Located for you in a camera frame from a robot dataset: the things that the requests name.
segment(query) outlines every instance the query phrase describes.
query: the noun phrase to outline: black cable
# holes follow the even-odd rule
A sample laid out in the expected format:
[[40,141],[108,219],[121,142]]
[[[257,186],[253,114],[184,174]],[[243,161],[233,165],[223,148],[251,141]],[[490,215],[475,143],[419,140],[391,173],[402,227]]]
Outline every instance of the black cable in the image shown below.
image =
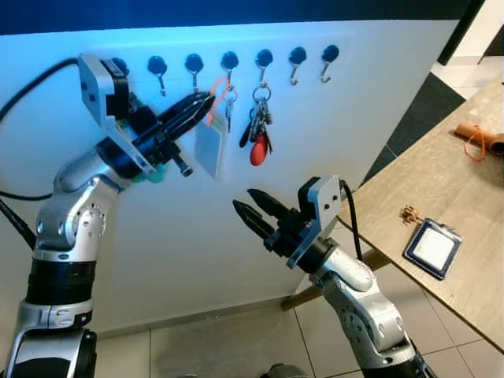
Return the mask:
[[35,242],[37,240],[37,237],[33,233],[33,231],[28,227],[26,222],[20,218],[19,215],[17,215],[14,210],[12,210],[10,207],[6,205],[5,202],[3,202],[0,199],[0,211],[2,211],[3,215],[6,216],[6,218],[9,220],[12,226],[16,229],[17,232],[23,237],[23,239],[28,243],[30,248],[33,250],[35,248]]
[[[56,65],[53,65],[36,78],[34,78],[30,83],[22,87],[1,109],[0,109],[0,123],[6,117],[7,113],[31,90],[41,84],[45,79],[59,70],[67,67],[69,65],[78,65],[77,58],[71,57],[69,59],[65,59],[64,61],[60,61]],[[3,197],[17,199],[21,201],[42,201],[44,199],[48,199],[52,194],[48,195],[39,195],[39,196],[27,196],[27,195],[15,195],[14,193],[7,193],[4,191],[0,191],[0,195]]]
[[345,180],[339,181],[343,185],[345,190],[346,198],[348,199],[348,205],[350,207],[350,219],[352,220],[352,233],[354,234],[354,244],[355,252],[357,253],[357,258],[360,261],[364,261],[362,258],[361,243],[359,242],[359,231],[357,229],[357,214],[355,213],[355,203],[354,197],[352,196],[352,191]]

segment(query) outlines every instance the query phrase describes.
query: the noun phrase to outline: wooden table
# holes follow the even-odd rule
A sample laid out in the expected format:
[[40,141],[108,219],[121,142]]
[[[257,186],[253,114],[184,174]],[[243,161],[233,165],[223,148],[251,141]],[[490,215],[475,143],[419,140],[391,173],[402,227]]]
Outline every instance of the wooden table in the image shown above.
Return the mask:
[[[504,159],[487,154],[475,162],[453,135],[462,121],[503,132],[503,89],[500,78],[489,84],[359,188],[354,200],[361,238],[504,353]],[[402,256],[415,230],[398,216],[406,204],[464,238],[443,281]],[[350,228],[346,202],[340,220]]]

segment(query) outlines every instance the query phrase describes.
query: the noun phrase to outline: tile floor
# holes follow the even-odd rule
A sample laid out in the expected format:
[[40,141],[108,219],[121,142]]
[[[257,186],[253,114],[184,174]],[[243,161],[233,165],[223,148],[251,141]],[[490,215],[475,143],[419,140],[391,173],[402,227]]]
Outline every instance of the tile floor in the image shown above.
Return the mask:
[[[469,98],[499,73],[502,58],[432,72]],[[349,231],[333,232],[354,252]],[[503,378],[504,357],[393,266],[376,272],[382,292],[440,378]],[[299,290],[308,285],[304,280]],[[282,312],[278,307],[212,317],[98,342],[97,378],[259,378],[276,363],[298,365],[316,378],[362,378],[333,310],[322,299]]]

